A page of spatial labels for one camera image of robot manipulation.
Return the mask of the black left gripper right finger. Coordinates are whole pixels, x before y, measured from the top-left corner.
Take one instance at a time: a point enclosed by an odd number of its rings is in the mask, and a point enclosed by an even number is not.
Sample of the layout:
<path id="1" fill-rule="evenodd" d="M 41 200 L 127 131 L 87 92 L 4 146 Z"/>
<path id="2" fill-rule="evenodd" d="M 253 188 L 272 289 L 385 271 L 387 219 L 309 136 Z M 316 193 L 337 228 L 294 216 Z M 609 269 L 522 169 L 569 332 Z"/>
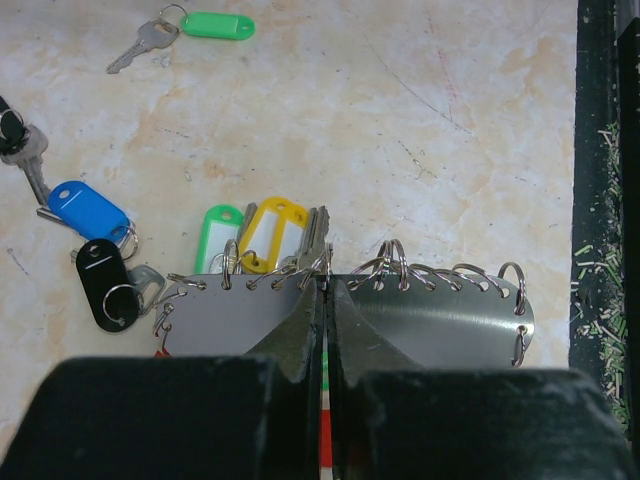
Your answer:
<path id="1" fill-rule="evenodd" d="M 424 369 L 331 284 L 333 472 L 340 479 L 635 479 L 598 385 L 571 369 Z"/>

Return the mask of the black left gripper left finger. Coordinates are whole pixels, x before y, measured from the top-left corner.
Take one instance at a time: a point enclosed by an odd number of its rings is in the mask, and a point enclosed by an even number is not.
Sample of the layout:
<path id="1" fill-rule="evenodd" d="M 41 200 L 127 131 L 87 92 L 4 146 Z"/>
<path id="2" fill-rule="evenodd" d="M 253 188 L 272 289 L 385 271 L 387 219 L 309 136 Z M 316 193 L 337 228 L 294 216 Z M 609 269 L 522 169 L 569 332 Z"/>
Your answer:
<path id="1" fill-rule="evenodd" d="M 316 479 L 322 303 L 237 356 L 80 357 L 37 389 L 5 479 Z"/>

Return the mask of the red-handled metal key organizer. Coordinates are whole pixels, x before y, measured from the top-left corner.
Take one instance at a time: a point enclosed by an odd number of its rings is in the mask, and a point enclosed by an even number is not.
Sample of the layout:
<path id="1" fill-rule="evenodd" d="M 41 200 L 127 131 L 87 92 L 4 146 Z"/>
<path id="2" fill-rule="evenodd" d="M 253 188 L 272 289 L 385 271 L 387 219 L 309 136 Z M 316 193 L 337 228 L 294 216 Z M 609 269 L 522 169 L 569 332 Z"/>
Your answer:
<path id="1" fill-rule="evenodd" d="M 266 354 L 301 375 L 315 343 L 328 349 L 331 466 L 346 477 L 357 407 L 349 393 L 366 374 L 522 364 L 535 332 L 523 278 L 459 263 L 409 263 L 388 241 L 349 274 L 328 255 L 301 269 L 242 272 L 223 255 L 212 272 L 169 275 L 155 304 L 153 333 L 167 356 Z"/>

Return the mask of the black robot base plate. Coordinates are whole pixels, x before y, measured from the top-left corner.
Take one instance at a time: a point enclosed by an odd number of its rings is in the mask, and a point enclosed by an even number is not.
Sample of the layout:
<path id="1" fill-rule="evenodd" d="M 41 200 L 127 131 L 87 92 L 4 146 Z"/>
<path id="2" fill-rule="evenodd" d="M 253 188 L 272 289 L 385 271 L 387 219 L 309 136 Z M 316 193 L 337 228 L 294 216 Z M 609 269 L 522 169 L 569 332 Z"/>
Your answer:
<path id="1" fill-rule="evenodd" d="M 579 2 L 569 365 L 599 383 L 631 440 L 616 23 L 615 2 Z"/>

